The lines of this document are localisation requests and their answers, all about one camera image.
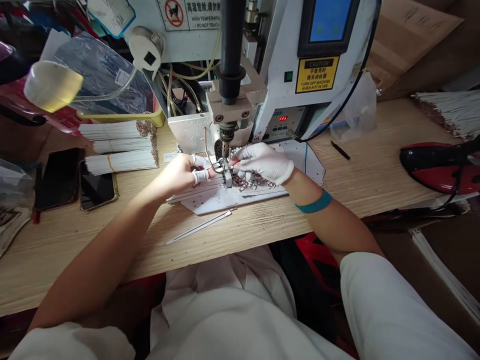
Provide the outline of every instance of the gloved hand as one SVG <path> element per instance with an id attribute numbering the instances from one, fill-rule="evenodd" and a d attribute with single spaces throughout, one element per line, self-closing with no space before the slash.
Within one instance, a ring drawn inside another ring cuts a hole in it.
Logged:
<path id="1" fill-rule="evenodd" d="M 148 185 L 147 193 L 149 197 L 169 198 L 214 178 L 215 175 L 206 158 L 181 153 Z"/>
<path id="2" fill-rule="evenodd" d="M 238 176 L 247 180 L 252 172 L 280 186 L 289 179 L 294 171 L 294 162 L 285 154 L 272 149 L 266 143 L 259 142 L 242 147 L 228 163 L 230 168 L 239 169 Z"/>

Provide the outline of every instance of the blue wristband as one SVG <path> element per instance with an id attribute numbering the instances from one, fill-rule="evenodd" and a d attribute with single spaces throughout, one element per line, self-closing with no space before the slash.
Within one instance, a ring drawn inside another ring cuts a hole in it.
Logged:
<path id="1" fill-rule="evenodd" d="M 331 202 L 332 195 L 330 195 L 327 191 L 323 190 L 323 195 L 321 196 L 321 198 L 319 198 L 314 203 L 305 206 L 295 206 L 304 214 L 312 214 L 325 209 Z"/>

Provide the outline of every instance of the yellow basket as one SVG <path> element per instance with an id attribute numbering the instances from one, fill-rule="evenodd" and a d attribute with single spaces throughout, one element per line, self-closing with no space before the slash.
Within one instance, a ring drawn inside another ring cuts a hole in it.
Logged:
<path id="1" fill-rule="evenodd" d="M 156 97 L 153 97 L 153 108 L 155 112 L 142 114 L 83 114 L 77 111 L 76 114 L 82 119 L 92 119 L 99 124 L 120 123 L 125 121 L 149 120 L 153 122 L 157 128 L 161 128 L 165 122 L 165 115 Z"/>

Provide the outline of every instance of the white glove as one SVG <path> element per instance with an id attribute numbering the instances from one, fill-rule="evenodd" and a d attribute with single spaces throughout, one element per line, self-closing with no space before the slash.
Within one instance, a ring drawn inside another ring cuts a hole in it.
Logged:
<path id="1" fill-rule="evenodd" d="M 195 176 L 195 183 L 193 186 L 197 185 L 201 182 L 206 182 L 209 179 L 209 171 L 212 165 L 210 165 L 210 161 L 208 161 L 203 156 L 192 155 L 193 157 L 193 166 L 204 168 L 204 170 L 193 170 L 193 176 Z"/>
<path id="2" fill-rule="evenodd" d="M 239 177 L 246 172 L 247 179 L 252 172 L 260 174 L 264 179 L 280 186 L 286 182 L 294 171 L 294 162 L 287 159 L 285 154 L 272 149 L 266 143 L 259 142 L 242 147 L 230 160 L 230 168 L 239 169 Z"/>

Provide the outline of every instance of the warning sign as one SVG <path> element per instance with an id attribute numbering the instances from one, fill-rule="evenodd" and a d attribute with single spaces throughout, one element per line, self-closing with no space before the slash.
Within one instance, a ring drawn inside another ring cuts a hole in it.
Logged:
<path id="1" fill-rule="evenodd" d="M 165 3 L 166 19 L 172 26 L 179 28 L 184 22 L 184 10 L 176 0 L 167 0 Z"/>
<path id="2" fill-rule="evenodd" d="M 187 1 L 186 15 L 190 30 L 218 29 L 220 23 L 220 1 Z"/>
<path id="3" fill-rule="evenodd" d="M 338 65 L 338 56 L 301 59 L 298 62 L 295 93 L 333 89 Z"/>
<path id="4" fill-rule="evenodd" d="M 215 30 L 221 1 L 157 0 L 166 31 Z"/>

